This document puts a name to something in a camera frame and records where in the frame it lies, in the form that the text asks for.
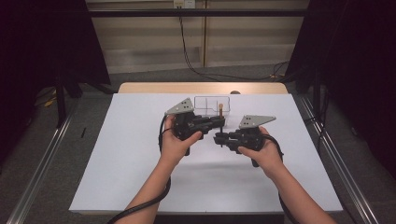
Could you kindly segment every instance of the power socket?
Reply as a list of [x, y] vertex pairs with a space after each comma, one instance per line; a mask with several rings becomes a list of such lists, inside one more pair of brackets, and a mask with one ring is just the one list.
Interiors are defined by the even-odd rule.
[[184, 0], [174, 0], [174, 8], [184, 8]]
[[195, 8], [195, 0], [185, 0], [184, 8]]

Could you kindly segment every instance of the white tabletop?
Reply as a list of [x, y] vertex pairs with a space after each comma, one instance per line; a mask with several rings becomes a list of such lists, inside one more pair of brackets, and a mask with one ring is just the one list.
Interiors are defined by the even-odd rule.
[[[136, 195], [160, 157], [158, 134], [166, 110], [208, 94], [115, 94], [70, 211], [118, 213]], [[342, 207], [300, 113], [289, 94], [226, 95], [231, 112], [224, 132], [244, 115], [276, 116], [264, 125], [278, 141], [284, 163], [325, 211]], [[172, 173], [160, 214], [266, 214], [282, 212], [275, 185], [249, 158], [214, 143], [212, 130], [191, 147]]]

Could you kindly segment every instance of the gray carpet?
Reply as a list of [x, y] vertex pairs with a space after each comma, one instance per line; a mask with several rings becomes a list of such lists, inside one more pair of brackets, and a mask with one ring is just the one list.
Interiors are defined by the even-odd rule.
[[[234, 66], [197, 70], [203, 73], [257, 78], [268, 77], [273, 73], [273, 66]], [[284, 71], [285, 68], [280, 69], [279, 74]], [[232, 77], [213, 77], [221, 81], [244, 81]], [[119, 74], [112, 75], [111, 79], [113, 84], [109, 88], [114, 90], [126, 81], [213, 81], [200, 77], [188, 69]], [[66, 97], [66, 104], [69, 108], [73, 103], [78, 104], [76, 113], [71, 119], [64, 140], [54, 156], [24, 223], [105, 223], [111, 218], [111, 216], [82, 216], [68, 211], [111, 102], [110, 95], [105, 95], [87, 85], [81, 85], [81, 88], [84, 90], [84, 95], [79, 100]], [[294, 93], [296, 104], [301, 108], [302, 117], [308, 118], [299, 101], [299, 96], [295, 94], [294, 83], [288, 83], [287, 88], [290, 93]], [[38, 106], [31, 125], [4, 163], [0, 176], [0, 211], [2, 211], [0, 223], [7, 222], [24, 192], [55, 132], [56, 123], [56, 104], [50, 107]], [[309, 122], [307, 129], [316, 144], [318, 135]], [[350, 173], [372, 206], [378, 221], [396, 223], [396, 213], [394, 213], [396, 211], [396, 181], [373, 158], [364, 139], [351, 131], [351, 124], [333, 101], [330, 101], [327, 113], [326, 130], [330, 133]], [[323, 146], [320, 148], [323, 163], [341, 201], [357, 223], [364, 223], [329, 156]], [[344, 211], [332, 214], [332, 216], [338, 223], [353, 223], [350, 214]], [[260, 217], [243, 218], [245, 223], [262, 222]], [[185, 223], [186, 219], [169, 220], [168, 217], [160, 217], [157, 223], [170, 221]], [[241, 217], [227, 217], [218, 221], [220, 222], [240, 223]]]

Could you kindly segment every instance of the hand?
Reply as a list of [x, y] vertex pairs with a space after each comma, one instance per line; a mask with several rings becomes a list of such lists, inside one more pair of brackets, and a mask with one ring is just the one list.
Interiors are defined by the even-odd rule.
[[167, 131], [163, 133], [163, 152], [161, 154], [160, 161], [176, 166], [186, 154], [187, 148], [197, 142], [201, 138], [202, 133], [194, 133], [190, 138], [181, 141], [174, 136], [171, 129], [173, 127], [174, 119], [174, 115], [169, 115], [166, 118], [165, 130]]
[[[263, 134], [269, 134], [262, 126], [260, 126], [260, 131]], [[255, 160], [269, 178], [272, 178], [276, 171], [284, 167], [279, 153], [277, 152], [276, 145], [271, 140], [265, 140], [265, 144], [260, 151], [255, 151], [246, 147], [239, 147], [238, 150], [245, 156]]]

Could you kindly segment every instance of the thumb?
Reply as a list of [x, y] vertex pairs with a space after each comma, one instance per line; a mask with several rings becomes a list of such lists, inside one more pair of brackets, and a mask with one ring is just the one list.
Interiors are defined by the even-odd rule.
[[192, 144], [196, 143], [201, 138], [201, 136], [201, 132], [196, 132], [183, 142], [187, 145], [187, 147], [190, 147]]
[[257, 152], [255, 150], [251, 150], [247, 147], [239, 147], [238, 150], [239, 150], [239, 152], [241, 152], [242, 154], [244, 154], [245, 156], [247, 156], [253, 160], [256, 157]]

